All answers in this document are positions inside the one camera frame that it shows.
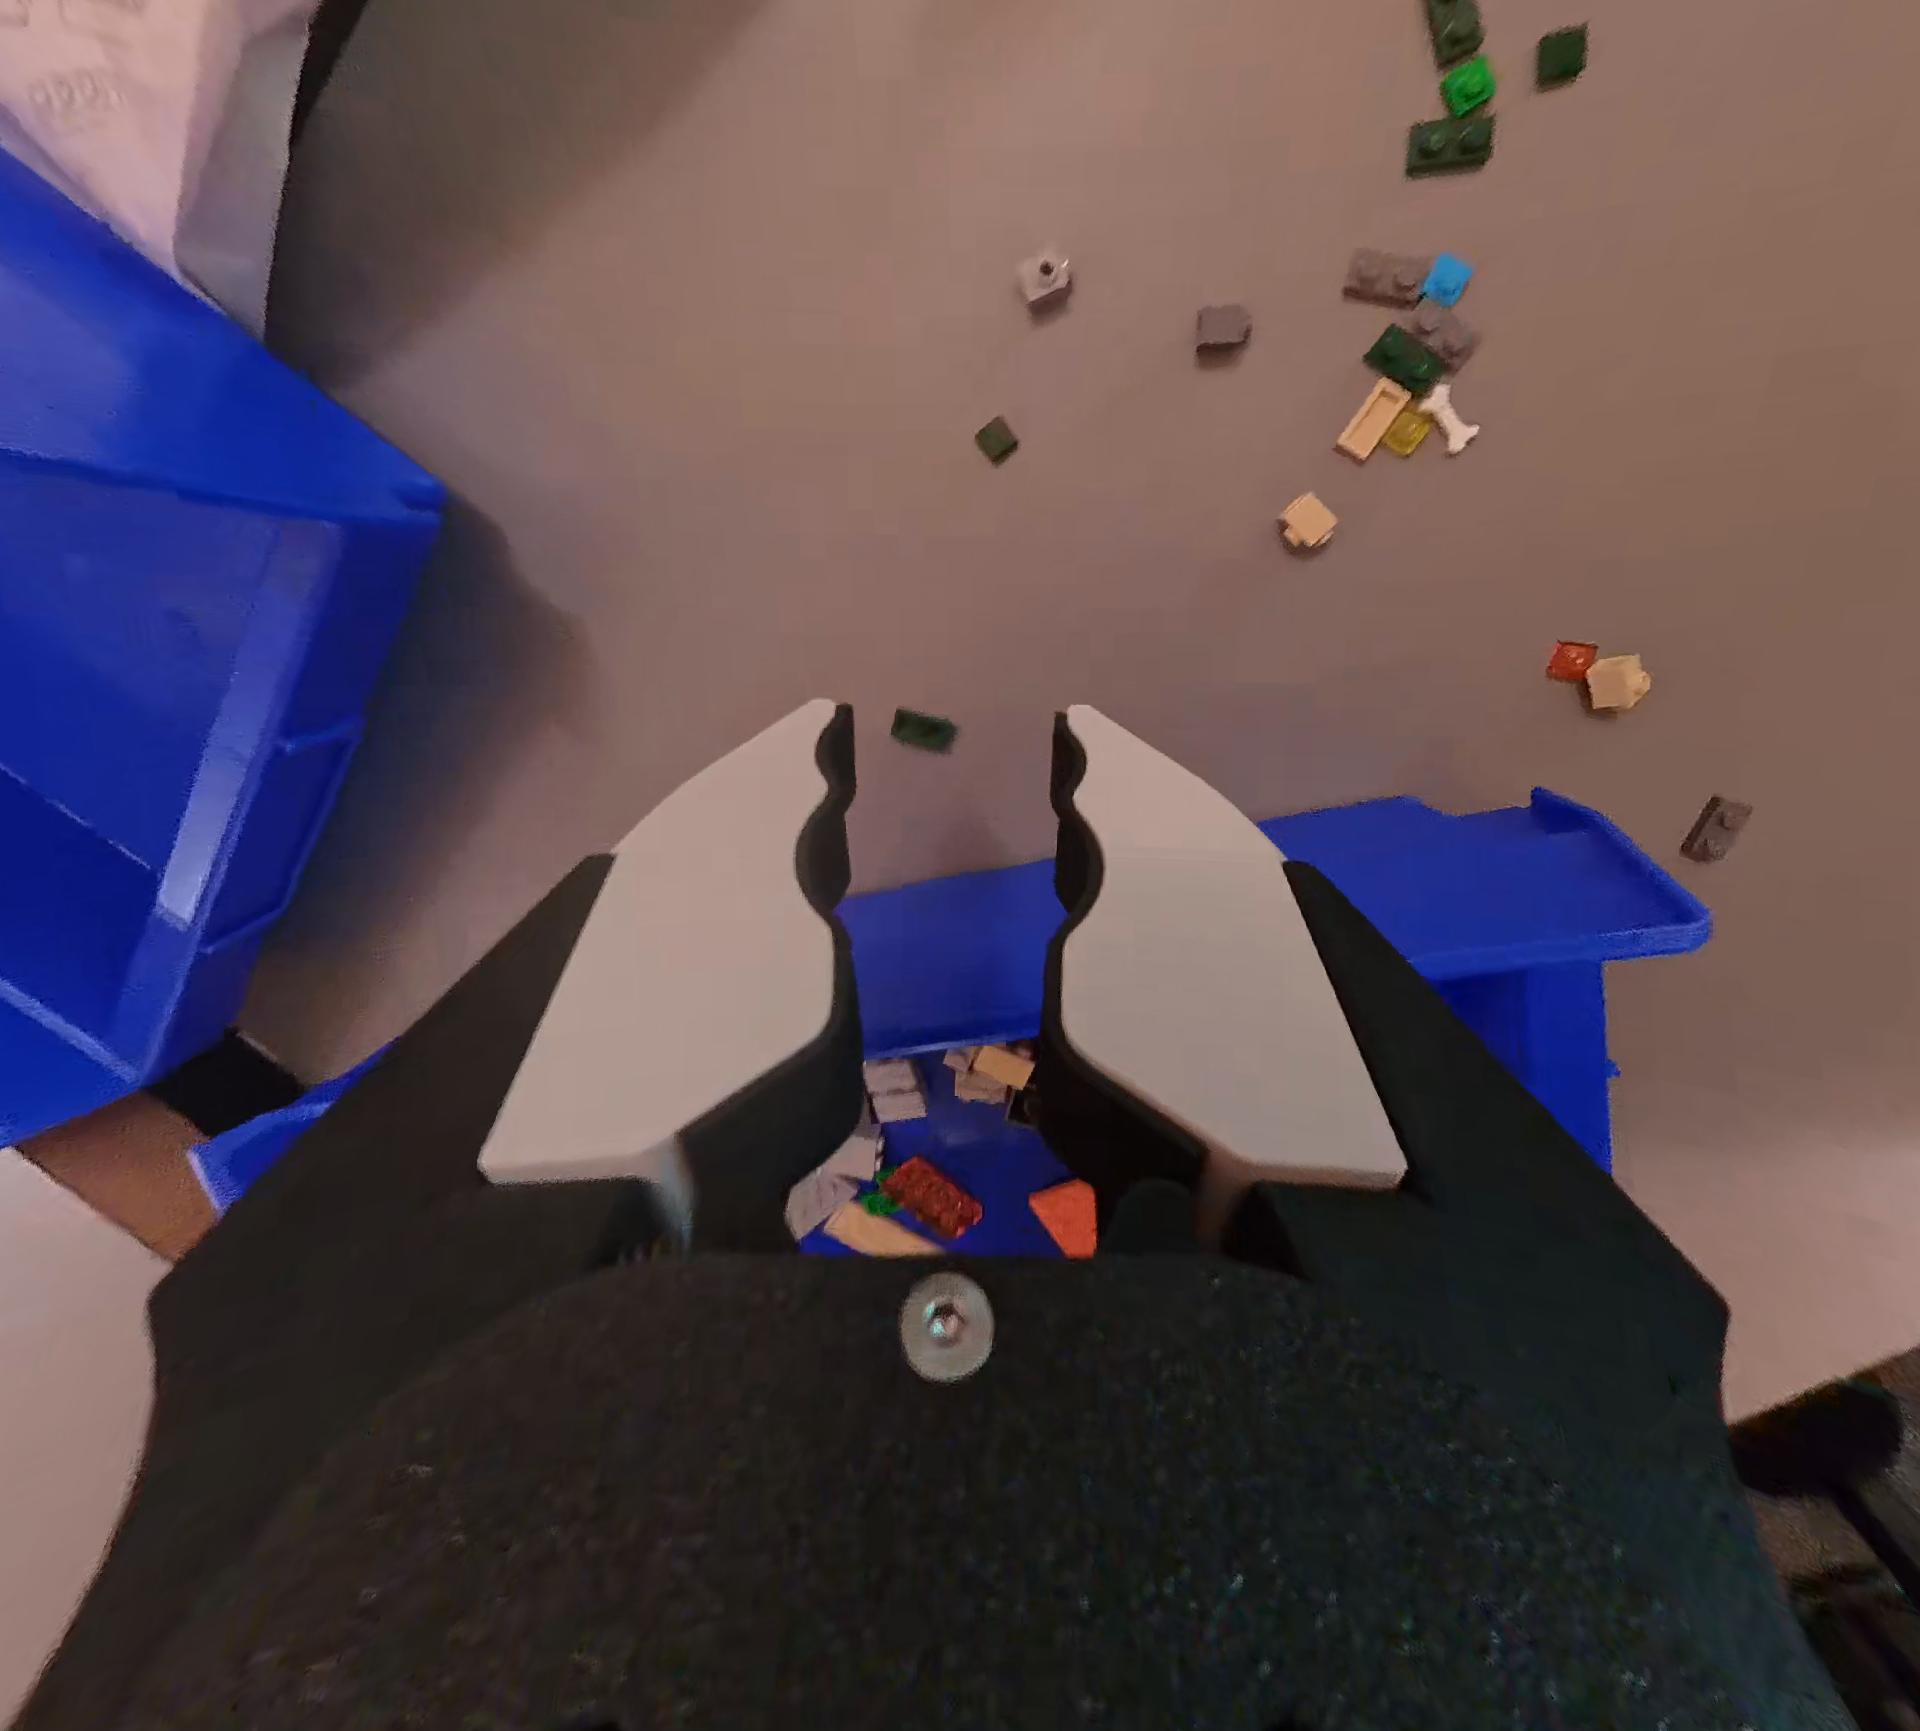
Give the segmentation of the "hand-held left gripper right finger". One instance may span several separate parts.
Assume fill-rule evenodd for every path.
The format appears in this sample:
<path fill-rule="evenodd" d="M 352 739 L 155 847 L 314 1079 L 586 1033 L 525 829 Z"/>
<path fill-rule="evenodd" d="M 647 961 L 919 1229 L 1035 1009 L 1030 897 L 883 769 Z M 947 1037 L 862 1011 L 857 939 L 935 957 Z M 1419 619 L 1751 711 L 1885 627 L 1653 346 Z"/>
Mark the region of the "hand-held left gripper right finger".
<path fill-rule="evenodd" d="M 1091 705 L 1058 715 L 1065 905 L 1051 1029 L 1198 1147 L 1201 1191 L 1394 1191 L 1408 1159 L 1279 847 L 1210 783 Z"/>

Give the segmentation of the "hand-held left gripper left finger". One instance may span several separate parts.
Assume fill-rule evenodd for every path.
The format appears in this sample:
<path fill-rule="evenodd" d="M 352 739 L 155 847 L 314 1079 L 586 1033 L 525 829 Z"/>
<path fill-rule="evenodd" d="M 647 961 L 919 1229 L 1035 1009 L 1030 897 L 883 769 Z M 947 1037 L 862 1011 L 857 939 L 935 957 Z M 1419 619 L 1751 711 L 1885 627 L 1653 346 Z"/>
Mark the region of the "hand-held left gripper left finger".
<path fill-rule="evenodd" d="M 783 1187 L 851 1129 L 851 707 L 804 701 L 612 847 L 479 1147 L 495 1185 Z"/>

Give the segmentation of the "blue plastic storage bin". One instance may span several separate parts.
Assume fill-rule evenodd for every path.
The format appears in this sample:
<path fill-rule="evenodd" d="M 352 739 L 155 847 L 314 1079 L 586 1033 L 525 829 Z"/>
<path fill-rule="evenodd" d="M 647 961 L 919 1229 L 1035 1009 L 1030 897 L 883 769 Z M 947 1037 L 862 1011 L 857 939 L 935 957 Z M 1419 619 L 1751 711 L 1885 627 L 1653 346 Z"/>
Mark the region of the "blue plastic storage bin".
<path fill-rule="evenodd" d="M 1 178 L 1 1143 L 235 1023 L 445 490 L 32 170 Z"/>
<path fill-rule="evenodd" d="M 1095 1089 L 1051 1029 L 1065 905 L 1091 899 L 1084 851 L 1070 851 L 1068 877 L 1055 877 L 1059 763 L 1051 783 L 1058 841 L 1048 863 L 863 893 L 850 919 L 838 905 L 862 1035 L 856 1119 L 870 1059 L 933 1053 L 952 1039 L 1030 1039 L 1039 1137 L 1091 1185 L 1097 1227 L 1109 1227 L 1128 1191 L 1164 1181 L 1186 1193 L 1199 1245 L 1230 1247 L 1255 1187 L 1298 1183 L 1201 1191 L 1198 1147 L 1116 1087 Z M 1466 817 L 1387 797 L 1258 827 L 1285 859 L 1408 1165 L 1394 1191 L 1298 1187 L 1326 1187 L 1337 1201 L 1400 1193 L 1445 1205 L 1499 1157 L 1509 1095 L 1477 1107 L 1473 1087 L 1439 1091 L 1442 1115 L 1427 1119 L 1427 1083 L 1398 1077 L 1405 1043 L 1414 1057 L 1463 1063 L 1472 1085 L 1487 1053 L 1570 1135 L 1560 1143 L 1543 1119 L 1516 1119 L 1517 1139 L 1548 1151 L 1548 1169 L 1519 1179 L 1545 1193 L 1550 1213 L 1568 1203 L 1552 1195 L 1555 1177 L 1568 1175 L 1576 1193 L 1596 1179 L 1576 1147 L 1611 1169 L 1601 963 L 1700 947 L 1709 931 L 1704 905 L 1600 813 L 1548 789 L 1524 807 Z M 239 1193 L 198 1257 L 286 1275 L 294 1245 L 323 1255 L 323 1233 L 368 1249 L 420 1229 L 450 1245 L 456 1215 L 491 1215 L 499 1241 L 532 1243 L 535 1225 L 557 1225 L 561 1213 L 580 1215 L 577 1237 L 602 1233 L 615 1245 L 605 1261 L 641 1247 L 660 1257 L 797 1247 L 783 1203 L 804 1175 L 783 1187 L 652 1187 L 635 1177 L 495 1185 L 477 1167 L 610 859 L 612 849 L 584 857 L 504 933 Z"/>

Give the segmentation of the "pile of assorted toy bricks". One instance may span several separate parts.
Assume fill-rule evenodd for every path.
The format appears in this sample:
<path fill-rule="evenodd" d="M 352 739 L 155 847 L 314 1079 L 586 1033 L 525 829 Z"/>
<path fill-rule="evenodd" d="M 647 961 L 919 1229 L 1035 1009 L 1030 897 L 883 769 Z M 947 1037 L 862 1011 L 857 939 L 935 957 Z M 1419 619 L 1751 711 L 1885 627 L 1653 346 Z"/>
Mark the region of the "pile of assorted toy bricks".
<path fill-rule="evenodd" d="M 783 1223 L 826 1255 L 1059 1257 L 1027 1193 L 1075 1179 L 1039 1133 L 1025 1039 L 870 1059 L 851 1133 L 788 1191 Z"/>

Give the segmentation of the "white side table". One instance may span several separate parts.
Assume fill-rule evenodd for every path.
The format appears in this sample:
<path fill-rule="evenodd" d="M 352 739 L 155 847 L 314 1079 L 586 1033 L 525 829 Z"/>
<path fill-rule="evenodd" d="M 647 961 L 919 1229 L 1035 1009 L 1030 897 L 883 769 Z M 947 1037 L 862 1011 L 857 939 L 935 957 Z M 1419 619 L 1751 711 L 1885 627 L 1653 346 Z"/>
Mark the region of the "white side table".
<path fill-rule="evenodd" d="M 154 1405 L 147 1305 L 214 1215 L 182 1133 L 46 1133 L 1 1159 L 1 1723 L 128 1503 Z"/>

